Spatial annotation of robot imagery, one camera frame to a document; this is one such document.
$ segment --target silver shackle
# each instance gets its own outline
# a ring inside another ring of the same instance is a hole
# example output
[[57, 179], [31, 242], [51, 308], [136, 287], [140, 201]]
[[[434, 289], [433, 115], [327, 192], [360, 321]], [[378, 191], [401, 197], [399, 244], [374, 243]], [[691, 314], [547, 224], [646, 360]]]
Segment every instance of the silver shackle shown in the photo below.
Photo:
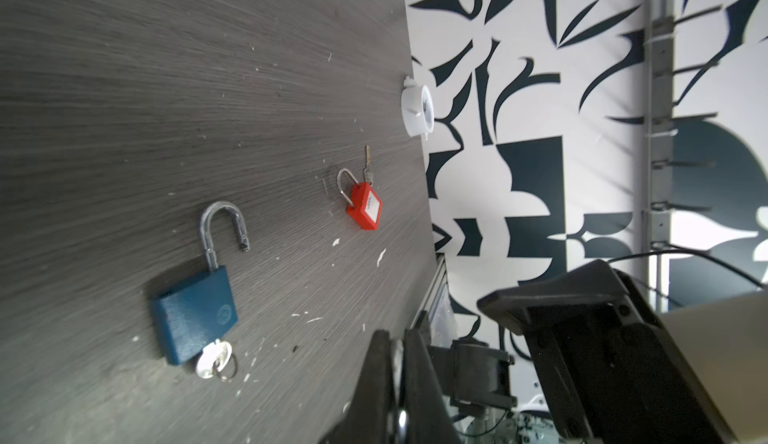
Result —
[[214, 239], [210, 237], [210, 220], [222, 209], [232, 216], [232, 224], [235, 227], [237, 239], [240, 241], [240, 249], [243, 252], [250, 249], [250, 244], [248, 243], [248, 231], [245, 229], [243, 213], [231, 202], [216, 201], [203, 211], [203, 215], [200, 217], [200, 228], [198, 229], [200, 232], [200, 240], [203, 242], [205, 262], [208, 264], [208, 271], [210, 272], [214, 272], [219, 268], [219, 261], [216, 259], [216, 251], [214, 251]]
[[348, 170], [347, 168], [341, 168], [339, 170], [339, 174], [336, 175], [336, 187], [338, 188], [338, 190], [341, 193], [341, 195], [344, 196], [344, 199], [346, 199], [346, 201], [350, 203], [350, 206], [354, 208], [355, 207], [355, 203], [352, 202], [350, 197], [348, 195], [346, 195], [346, 193], [344, 192], [344, 189], [342, 189], [342, 187], [341, 187], [341, 176], [343, 174], [345, 174], [345, 173], [350, 178], [352, 178], [352, 180], [355, 182], [356, 185], [359, 185], [360, 181], [358, 181], [357, 178], [355, 177], [355, 175], [352, 174], [352, 171]]

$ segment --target silver key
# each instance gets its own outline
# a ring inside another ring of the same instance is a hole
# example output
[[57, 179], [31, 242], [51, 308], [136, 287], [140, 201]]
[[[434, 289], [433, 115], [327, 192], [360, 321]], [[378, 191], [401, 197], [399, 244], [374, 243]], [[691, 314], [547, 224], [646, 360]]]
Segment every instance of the silver key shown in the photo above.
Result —
[[225, 340], [216, 339], [216, 341], [203, 348], [200, 358], [197, 359], [195, 371], [203, 379], [210, 379], [213, 376], [218, 376], [221, 380], [231, 379], [231, 377], [234, 377], [234, 374], [229, 378], [225, 378], [220, 372], [224, 371], [224, 368], [232, 358], [234, 358], [232, 344]]

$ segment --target label on red padlock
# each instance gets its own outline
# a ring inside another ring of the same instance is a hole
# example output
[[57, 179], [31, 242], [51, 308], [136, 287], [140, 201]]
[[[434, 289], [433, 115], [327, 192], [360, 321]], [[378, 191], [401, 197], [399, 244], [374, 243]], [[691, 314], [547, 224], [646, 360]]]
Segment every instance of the label on red padlock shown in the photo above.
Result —
[[370, 183], [361, 182], [352, 187], [352, 204], [346, 207], [346, 213], [361, 228], [367, 231], [378, 229], [381, 212], [382, 202]]
[[379, 221], [379, 210], [382, 207], [382, 202], [379, 201], [379, 196], [376, 195], [373, 190], [370, 191], [368, 194], [368, 201], [366, 202], [366, 214], [368, 214], [368, 217], [370, 219], [373, 219], [374, 221]]

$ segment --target key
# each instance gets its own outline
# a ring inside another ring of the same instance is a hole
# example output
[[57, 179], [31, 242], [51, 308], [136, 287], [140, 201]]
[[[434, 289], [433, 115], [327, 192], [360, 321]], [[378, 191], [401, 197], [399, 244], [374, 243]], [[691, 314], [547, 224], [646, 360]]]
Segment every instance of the key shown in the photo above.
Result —
[[373, 170], [371, 169], [371, 148], [366, 144], [366, 168], [362, 171], [365, 182], [373, 184]]
[[213, 376], [218, 376], [222, 381], [228, 381], [234, 377], [234, 373], [231, 376], [223, 376], [221, 373], [231, 360], [235, 364], [236, 373], [236, 359], [232, 353], [232, 344], [225, 340], [216, 339], [216, 341], [203, 348], [203, 352], [197, 360], [195, 371], [197, 372], [197, 375], [203, 379], [210, 379]]

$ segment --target wooden table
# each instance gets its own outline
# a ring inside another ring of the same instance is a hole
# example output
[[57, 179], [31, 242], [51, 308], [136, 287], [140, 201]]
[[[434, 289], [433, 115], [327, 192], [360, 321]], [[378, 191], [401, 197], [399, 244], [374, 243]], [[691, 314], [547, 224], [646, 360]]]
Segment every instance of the wooden table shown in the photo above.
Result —
[[[0, 440], [316, 442], [435, 271], [403, 0], [2, 3]], [[335, 185], [365, 144], [375, 232]], [[220, 199], [252, 246], [216, 217], [229, 384], [168, 366], [148, 312]]]

